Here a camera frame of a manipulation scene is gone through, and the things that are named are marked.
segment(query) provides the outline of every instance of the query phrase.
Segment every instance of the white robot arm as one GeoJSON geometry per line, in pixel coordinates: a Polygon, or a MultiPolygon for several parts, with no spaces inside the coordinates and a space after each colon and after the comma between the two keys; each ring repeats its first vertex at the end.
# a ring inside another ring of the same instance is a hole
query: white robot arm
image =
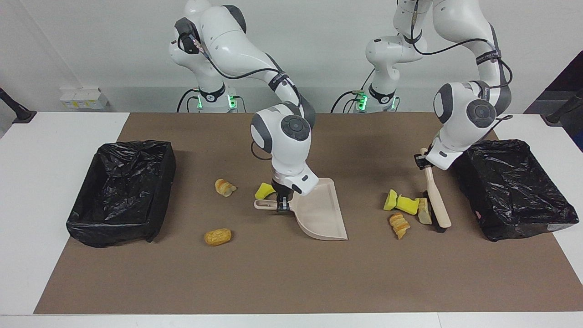
{"type": "Polygon", "coordinates": [[[202,55],[225,79],[260,79],[282,101],[255,113],[251,136],[272,155],[272,184],[278,193],[278,209],[289,210],[287,202],[292,191],[306,195],[318,183],[318,177],[305,163],[315,124],[314,108],[277,63],[247,39],[245,19],[238,8],[189,0],[185,11],[187,28],[178,31],[177,36],[181,51],[188,56],[202,55]]]}
{"type": "Polygon", "coordinates": [[[234,103],[235,90],[223,81],[223,78],[212,67],[202,54],[189,55],[178,48],[176,40],[168,48],[172,60],[188,68],[196,76],[200,92],[199,109],[205,113],[227,113],[236,108],[234,103]]]}
{"type": "Polygon", "coordinates": [[[477,0],[398,1],[394,25],[399,35],[373,40],[367,47],[367,58],[375,66],[368,93],[372,98],[371,111],[385,109],[399,79],[394,64],[444,51],[425,53],[427,43],[421,27],[432,3],[437,33],[470,49],[476,57],[480,76],[478,81],[445,84],[435,96],[434,110],[444,126],[433,140],[426,160],[446,170],[463,151],[491,130],[496,117],[511,101],[509,81],[504,75],[507,66],[501,60],[496,33],[484,18],[477,0]]]}

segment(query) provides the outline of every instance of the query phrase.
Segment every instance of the black plastic bag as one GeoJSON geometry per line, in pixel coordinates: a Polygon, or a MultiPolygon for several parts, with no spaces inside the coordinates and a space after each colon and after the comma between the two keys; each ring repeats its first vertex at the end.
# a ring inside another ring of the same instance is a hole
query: black plastic bag
{"type": "Polygon", "coordinates": [[[464,152],[453,167],[491,241],[528,238],[579,222],[524,141],[483,141],[464,152]]]}
{"type": "Polygon", "coordinates": [[[133,239],[151,242],[164,221],[175,170],[170,142],[101,146],[67,220],[67,230],[93,247],[133,239]]]}

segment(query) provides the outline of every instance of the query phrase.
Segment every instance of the yellow sponge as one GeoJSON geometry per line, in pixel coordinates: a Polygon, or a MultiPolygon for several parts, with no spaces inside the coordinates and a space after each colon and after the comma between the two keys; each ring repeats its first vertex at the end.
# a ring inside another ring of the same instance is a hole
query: yellow sponge
{"type": "Polygon", "coordinates": [[[393,189],[389,191],[389,196],[385,201],[385,206],[382,208],[385,211],[392,211],[397,206],[397,192],[393,189]]]}
{"type": "Polygon", "coordinates": [[[273,189],[273,187],[270,184],[263,182],[261,183],[261,186],[255,193],[255,199],[265,199],[265,197],[273,194],[274,192],[275,189],[273,189]]]}
{"type": "Polygon", "coordinates": [[[404,197],[404,196],[399,196],[399,198],[397,198],[396,208],[398,208],[399,210],[401,210],[403,212],[407,212],[411,215],[415,215],[415,214],[417,214],[418,207],[419,207],[419,198],[415,198],[415,200],[412,200],[412,199],[404,197]]]}

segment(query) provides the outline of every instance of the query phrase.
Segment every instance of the brown table surface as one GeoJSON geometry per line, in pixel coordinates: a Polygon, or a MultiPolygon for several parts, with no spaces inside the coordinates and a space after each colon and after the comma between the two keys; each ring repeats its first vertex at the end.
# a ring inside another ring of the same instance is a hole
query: brown table surface
{"type": "Polygon", "coordinates": [[[412,228],[397,240],[382,205],[389,189],[425,189],[413,154],[439,130],[435,115],[318,115],[308,164],[335,181],[343,242],[311,239],[293,216],[253,208],[271,169],[250,154],[250,120],[132,113],[120,141],[171,141],[176,155],[160,235],[106,249],[69,239],[35,313],[583,310],[583,287],[554,236],[489,242],[452,172],[434,170],[452,228],[437,233],[405,215],[412,228]],[[223,198],[217,178],[239,189],[223,198]],[[203,234],[217,228],[233,240],[206,246],[203,234]]]}

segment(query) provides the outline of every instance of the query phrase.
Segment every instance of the beige dustpan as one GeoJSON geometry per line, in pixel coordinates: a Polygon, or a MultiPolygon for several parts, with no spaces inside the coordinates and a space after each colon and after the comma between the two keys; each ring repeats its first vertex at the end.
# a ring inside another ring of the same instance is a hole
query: beige dustpan
{"type": "MultiPolygon", "coordinates": [[[[320,240],[348,239],[332,179],[319,178],[316,188],[306,196],[294,192],[289,205],[306,235],[320,240]]],[[[255,200],[254,206],[258,210],[274,211],[278,204],[275,200],[255,200]]]]}

